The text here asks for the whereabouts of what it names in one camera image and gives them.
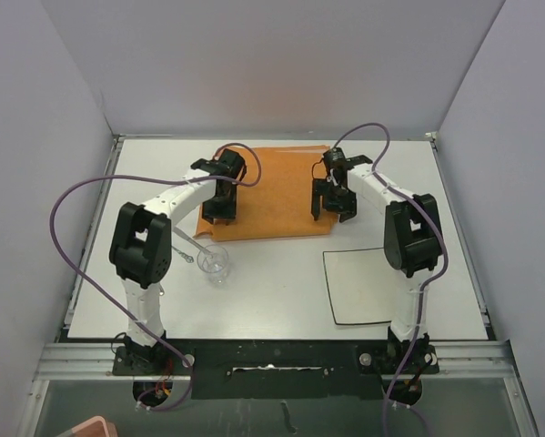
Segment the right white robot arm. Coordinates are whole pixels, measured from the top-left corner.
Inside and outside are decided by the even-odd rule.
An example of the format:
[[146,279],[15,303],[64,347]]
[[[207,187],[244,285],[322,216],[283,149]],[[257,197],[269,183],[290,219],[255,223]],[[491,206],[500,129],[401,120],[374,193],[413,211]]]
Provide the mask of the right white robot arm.
[[356,217],[358,198],[372,204],[384,218],[385,260],[401,275],[396,308],[385,350],[387,365],[407,371],[418,361],[418,342],[427,341],[427,291],[439,259],[447,260],[437,200],[400,188],[364,155],[348,158],[339,147],[325,151],[319,161],[326,175],[312,178],[311,215],[334,213],[339,222]]

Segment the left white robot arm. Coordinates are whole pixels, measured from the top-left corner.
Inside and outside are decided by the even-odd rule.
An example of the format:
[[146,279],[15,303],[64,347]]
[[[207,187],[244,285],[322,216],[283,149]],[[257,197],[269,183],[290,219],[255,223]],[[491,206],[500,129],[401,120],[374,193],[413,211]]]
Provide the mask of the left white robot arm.
[[237,184],[247,173],[245,159],[228,148],[190,166],[183,183],[142,203],[127,202],[118,211],[109,260],[126,293],[130,313],[126,352],[146,374],[160,371],[166,330],[160,318],[161,280],[172,261],[172,231],[197,207],[210,224],[236,218]]

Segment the orange cloth placemat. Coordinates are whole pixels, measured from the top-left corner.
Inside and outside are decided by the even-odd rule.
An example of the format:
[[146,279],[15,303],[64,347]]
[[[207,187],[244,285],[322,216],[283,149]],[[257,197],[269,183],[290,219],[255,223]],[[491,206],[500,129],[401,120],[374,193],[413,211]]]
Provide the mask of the orange cloth placemat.
[[237,189],[237,214],[225,224],[197,219],[195,236],[215,242],[248,239],[296,238],[328,235],[337,215],[323,212],[318,219],[311,214],[312,179],[321,176],[315,167],[325,145],[304,147],[257,147],[256,154],[235,147],[247,163],[247,180],[257,175],[259,160],[262,176],[253,188]]

